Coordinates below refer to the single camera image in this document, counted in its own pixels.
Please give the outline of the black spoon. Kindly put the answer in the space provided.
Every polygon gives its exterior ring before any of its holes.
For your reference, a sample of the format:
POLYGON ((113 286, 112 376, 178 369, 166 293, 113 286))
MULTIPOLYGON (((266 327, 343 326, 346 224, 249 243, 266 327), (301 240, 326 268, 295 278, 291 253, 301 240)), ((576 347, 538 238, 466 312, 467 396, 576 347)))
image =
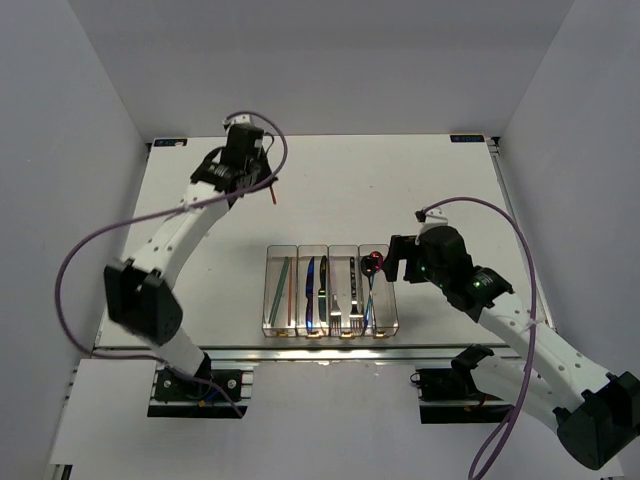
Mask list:
POLYGON ((380 270, 381 254, 378 251, 361 258, 361 272, 368 282, 368 299, 366 304, 366 311, 369 312, 373 303, 373 283, 376 273, 380 270))

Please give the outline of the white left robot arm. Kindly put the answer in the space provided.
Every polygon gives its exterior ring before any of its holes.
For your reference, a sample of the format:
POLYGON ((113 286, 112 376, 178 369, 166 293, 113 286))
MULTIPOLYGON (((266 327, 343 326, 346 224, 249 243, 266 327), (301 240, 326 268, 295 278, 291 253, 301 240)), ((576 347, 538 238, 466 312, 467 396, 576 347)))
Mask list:
POLYGON ((192 173, 178 211, 133 255, 104 268, 109 319, 178 372, 177 387, 191 399, 210 390, 210 358, 182 328, 183 310, 173 288, 205 234, 236 202, 229 195, 271 174, 265 131, 250 115, 234 116, 224 128, 225 145, 208 153, 192 173))

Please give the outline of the black table knife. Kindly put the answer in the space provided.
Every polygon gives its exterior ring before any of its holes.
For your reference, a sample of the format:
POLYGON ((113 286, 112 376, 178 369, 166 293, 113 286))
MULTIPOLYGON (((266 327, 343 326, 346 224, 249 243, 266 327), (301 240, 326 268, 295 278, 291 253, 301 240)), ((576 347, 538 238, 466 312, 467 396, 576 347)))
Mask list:
POLYGON ((319 265, 319 288, 318 288, 318 315, 321 323, 326 322, 327 318, 327 266, 328 257, 324 255, 320 260, 319 265))

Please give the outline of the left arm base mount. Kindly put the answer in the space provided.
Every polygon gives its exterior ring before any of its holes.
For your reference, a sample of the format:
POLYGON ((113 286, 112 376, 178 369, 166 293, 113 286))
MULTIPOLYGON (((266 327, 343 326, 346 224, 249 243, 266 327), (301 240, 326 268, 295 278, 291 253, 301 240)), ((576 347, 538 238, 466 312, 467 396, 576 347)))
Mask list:
POLYGON ((220 369, 211 371, 211 381, 220 390, 180 378, 168 368, 154 376, 147 408, 149 418, 239 419, 248 409, 253 371, 220 369))

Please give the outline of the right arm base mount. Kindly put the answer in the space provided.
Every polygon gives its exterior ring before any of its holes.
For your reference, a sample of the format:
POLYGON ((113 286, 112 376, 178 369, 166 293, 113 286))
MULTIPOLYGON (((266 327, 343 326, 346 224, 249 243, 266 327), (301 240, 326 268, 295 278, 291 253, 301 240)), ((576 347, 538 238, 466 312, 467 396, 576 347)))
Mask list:
POLYGON ((480 360, 493 356, 488 347, 473 344, 454 357, 447 368, 417 369, 410 382, 418 390, 421 423, 500 423, 511 405, 479 390, 471 376, 480 360))

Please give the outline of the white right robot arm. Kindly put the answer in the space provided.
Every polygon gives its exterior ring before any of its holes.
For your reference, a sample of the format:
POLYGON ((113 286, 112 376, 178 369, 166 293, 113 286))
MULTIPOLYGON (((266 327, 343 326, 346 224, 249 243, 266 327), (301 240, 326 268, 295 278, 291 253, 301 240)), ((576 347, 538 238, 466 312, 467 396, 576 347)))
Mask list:
POLYGON ((456 310, 492 332, 528 369, 498 361, 472 346, 452 362, 453 390, 472 399, 487 392, 555 431, 568 454, 599 470, 639 436, 639 380, 614 374, 587 358, 523 306, 512 285, 495 270, 473 262, 459 232, 446 225, 418 235, 394 235, 382 270, 388 281, 431 283, 456 310))

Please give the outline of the dark blue table knife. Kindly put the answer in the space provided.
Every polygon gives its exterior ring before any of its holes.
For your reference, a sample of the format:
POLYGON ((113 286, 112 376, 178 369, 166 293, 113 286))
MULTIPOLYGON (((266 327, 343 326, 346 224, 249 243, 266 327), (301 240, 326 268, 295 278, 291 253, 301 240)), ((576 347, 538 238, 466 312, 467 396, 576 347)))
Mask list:
POLYGON ((308 334, 313 332, 313 307, 314 307, 314 279, 315 279, 315 257, 309 260, 305 279, 305 328, 308 334))

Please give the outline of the dark patterned handle fork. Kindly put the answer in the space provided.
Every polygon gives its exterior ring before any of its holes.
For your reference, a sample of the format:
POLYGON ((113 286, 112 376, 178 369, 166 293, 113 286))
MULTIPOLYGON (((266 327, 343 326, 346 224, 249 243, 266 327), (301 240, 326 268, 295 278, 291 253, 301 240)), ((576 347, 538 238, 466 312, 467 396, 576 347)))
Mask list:
POLYGON ((354 257, 349 258, 349 274, 351 300, 351 310, 349 313, 350 328, 354 335, 360 336, 363 330, 363 315, 360 312, 358 276, 356 271, 356 260, 354 257))

